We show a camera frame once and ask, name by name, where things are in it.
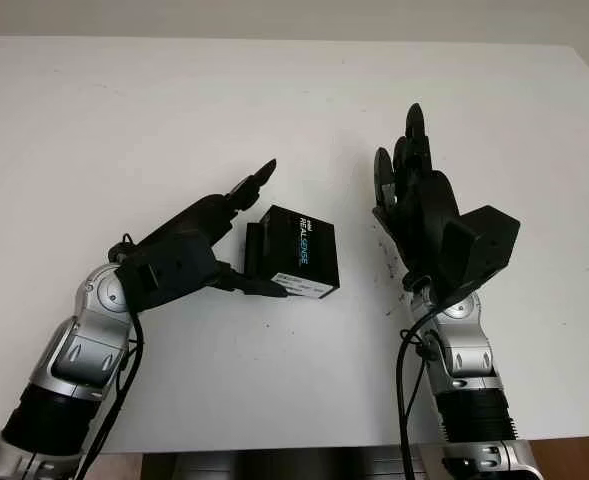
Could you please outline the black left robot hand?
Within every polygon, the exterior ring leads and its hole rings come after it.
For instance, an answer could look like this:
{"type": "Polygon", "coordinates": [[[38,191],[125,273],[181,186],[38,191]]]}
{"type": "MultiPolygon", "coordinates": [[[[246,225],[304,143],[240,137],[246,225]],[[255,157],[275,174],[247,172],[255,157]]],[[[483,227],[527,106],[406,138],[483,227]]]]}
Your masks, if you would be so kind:
{"type": "Polygon", "coordinates": [[[260,188],[275,169],[276,161],[272,159],[229,193],[199,199],[140,242],[123,239],[113,246],[108,259],[118,264],[116,277],[127,305],[141,312],[205,287],[287,297],[282,285],[240,273],[218,260],[213,252],[213,246],[232,229],[232,220],[238,213],[258,200],[260,188]]]}

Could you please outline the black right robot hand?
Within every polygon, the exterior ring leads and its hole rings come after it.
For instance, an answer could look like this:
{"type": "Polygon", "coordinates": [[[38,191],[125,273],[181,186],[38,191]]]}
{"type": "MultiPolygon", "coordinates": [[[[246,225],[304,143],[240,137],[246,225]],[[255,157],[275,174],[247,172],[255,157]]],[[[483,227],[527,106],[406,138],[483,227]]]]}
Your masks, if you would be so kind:
{"type": "Polygon", "coordinates": [[[396,245],[407,269],[403,288],[416,292],[442,279],[438,257],[448,220],[458,215],[447,177],[433,168],[429,137],[421,106],[406,116],[405,133],[389,153],[374,157],[373,214],[396,245]]]}

